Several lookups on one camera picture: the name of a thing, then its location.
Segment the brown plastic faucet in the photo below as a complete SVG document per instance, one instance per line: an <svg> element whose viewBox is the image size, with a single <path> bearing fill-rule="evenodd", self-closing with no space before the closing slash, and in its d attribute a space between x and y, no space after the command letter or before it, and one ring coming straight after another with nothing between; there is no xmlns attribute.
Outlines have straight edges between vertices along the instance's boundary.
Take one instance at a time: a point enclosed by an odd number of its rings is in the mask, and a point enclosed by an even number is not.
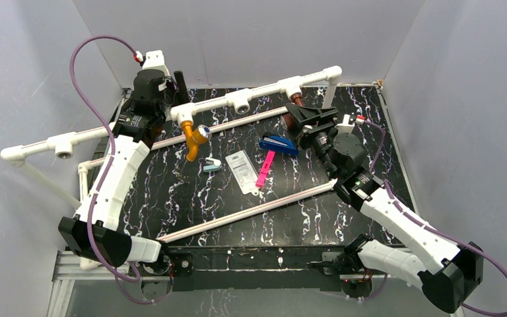
<svg viewBox="0 0 507 317"><path fill-rule="evenodd" d="M300 110L303 105L304 102L300 92L290 96L290 103L286 105L287 113L282 115L283 125L287 131L296 131L302 127Z"/></svg>

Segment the white PVC pipe frame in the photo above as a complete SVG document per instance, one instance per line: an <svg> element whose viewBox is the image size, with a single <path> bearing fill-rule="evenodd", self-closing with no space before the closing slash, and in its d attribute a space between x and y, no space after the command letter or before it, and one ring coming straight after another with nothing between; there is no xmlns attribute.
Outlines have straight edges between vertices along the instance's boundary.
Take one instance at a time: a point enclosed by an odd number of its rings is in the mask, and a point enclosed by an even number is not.
<svg viewBox="0 0 507 317"><path fill-rule="evenodd" d="M199 112L205 112L207 110L213 110L224 106L232 106L237 112L242 112L253 98L277 92L283 92L290 98L291 95L297 92L301 93L301 89L305 85L318 83L320 81L327 82L329 90L335 90L337 81L341 74L341 68L333 66L317 73L282 79L270 85L256 87L253 89L245 88L237 90L226 96L210 99L204 102L188 102L187 104L173 107L167 116L166 122L176 122L180 127L180 124L185 121L191 121L193 123L193 116ZM13 166L24 167L27 165L26 159L29 156L46 151L55 151L58 157L70 157L73 154L73 148L75 145L99 137L107 137L110 141L110 150L105 154L105 158L108 154L113 154L115 151L114 135L111 130L114 125L115 123L104 123L101 128L82 132L64 133L62 135L50 137L49 139L39 143L9 147L1 151L1 158ZM96 161L99 171L104 164L104 158ZM72 195L65 193L55 182L44 176L39 170L30 168L29 173L38 178L41 182L47 184L56 195L62 197L65 201L70 203L76 211L82 205L84 198L88 195L87 192L83 194L80 199L75 199ZM109 265L104 259L100 259L96 262L100 262L106 269L113 273L118 272L118 267Z"/></svg>

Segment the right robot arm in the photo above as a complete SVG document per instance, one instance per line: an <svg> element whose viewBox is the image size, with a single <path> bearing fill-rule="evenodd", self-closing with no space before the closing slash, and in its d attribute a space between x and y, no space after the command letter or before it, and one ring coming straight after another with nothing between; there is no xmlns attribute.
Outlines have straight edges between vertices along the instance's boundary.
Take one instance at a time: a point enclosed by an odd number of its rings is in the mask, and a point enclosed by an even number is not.
<svg viewBox="0 0 507 317"><path fill-rule="evenodd" d="M453 313L480 285L484 258L473 242L454 242L433 231L396 200L387 183L365 166L367 156L353 133L359 118L337 118L336 108L286 105L283 120L295 145L310 149L334 181L334 192L347 205L375 220L405 245L405 251L359 236L331 266L353 273L376 269L419 288L440 310Z"/></svg>

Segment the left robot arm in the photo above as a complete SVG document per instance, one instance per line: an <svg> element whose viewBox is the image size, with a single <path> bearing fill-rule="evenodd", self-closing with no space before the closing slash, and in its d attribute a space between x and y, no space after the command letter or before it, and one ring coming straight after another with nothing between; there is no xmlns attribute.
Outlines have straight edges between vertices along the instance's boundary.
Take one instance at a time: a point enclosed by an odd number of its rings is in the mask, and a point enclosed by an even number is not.
<svg viewBox="0 0 507 317"><path fill-rule="evenodd" d="M161 134L171 107L189 102L189 96L181 71L168 76L158 69L141 70L133 85L111 128L114 153L104 158L82 205L74 216L61 219L58 230L79 257L104 259L113 267L145 262L153 274L162 275L170 269L171 258L161 251L161 243L120 232L119 218L129 187Z"/></svg>

